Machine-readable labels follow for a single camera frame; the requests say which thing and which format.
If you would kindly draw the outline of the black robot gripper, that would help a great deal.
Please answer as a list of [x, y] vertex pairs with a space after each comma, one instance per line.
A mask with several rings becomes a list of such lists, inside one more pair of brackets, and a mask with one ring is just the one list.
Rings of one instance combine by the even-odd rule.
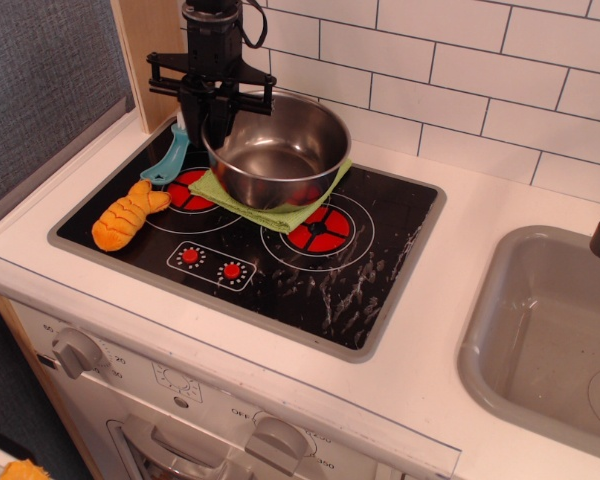
[[202, 126], [209, 114], [208, 136], [213, 149], [223, 146], [237, 111], [269, 115], [275, 78], [248, 65], [244, 45], [258, 49], [268, 34], [262, 20], [258, 39], [247, 36], [241, 17], [188, 17], [187, 51], [147, 56], [150, 91], [175, 97], [180, 103], [190, 143], [203, 148]]

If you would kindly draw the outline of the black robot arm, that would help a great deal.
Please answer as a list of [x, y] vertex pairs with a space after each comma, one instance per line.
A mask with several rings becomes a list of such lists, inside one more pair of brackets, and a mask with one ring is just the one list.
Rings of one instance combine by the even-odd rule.
[[262, 20], [256, 41], [248, 38], [241, 1], [186, 1], [187, 51], [148, 55], [150, 90], [180, 104], [192, 145], [219, 148], [239, 111], [269, 115], [276, 78], [248, 65], [242, 47], [260, 48], [268, 33]]

